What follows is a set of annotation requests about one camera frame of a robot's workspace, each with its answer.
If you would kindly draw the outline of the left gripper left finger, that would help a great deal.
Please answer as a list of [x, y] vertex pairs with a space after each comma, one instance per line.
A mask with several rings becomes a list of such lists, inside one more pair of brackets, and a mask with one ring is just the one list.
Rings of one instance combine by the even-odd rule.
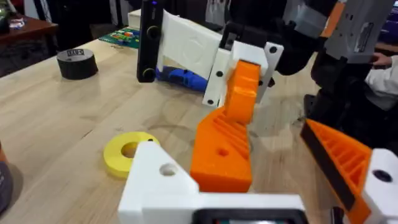
[[118, 207], [120, 223], [191, 223], [198, 184], [153, 141], [139, 143]]

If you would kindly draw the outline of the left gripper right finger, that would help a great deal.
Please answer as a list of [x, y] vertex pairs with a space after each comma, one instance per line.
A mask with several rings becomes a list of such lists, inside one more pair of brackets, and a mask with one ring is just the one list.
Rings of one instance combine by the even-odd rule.
[[300, 135], [340, 203], [332, 223], [397, 223], [396, 154], [312, 119]]

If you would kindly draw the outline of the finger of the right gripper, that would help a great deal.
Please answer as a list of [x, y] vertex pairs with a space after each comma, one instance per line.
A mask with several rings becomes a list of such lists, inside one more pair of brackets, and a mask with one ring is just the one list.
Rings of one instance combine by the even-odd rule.
[[213, 108], [223, 106], [226, 95], [226, 75], [230, 51], [218, 49], [202, 103]]
[[229, 120], [251, 122], [255, 104], [262, 101], [283, 51], [283, 45], [273, 42], [266, 42], [263, 47], [234, 42], [223, 104]]

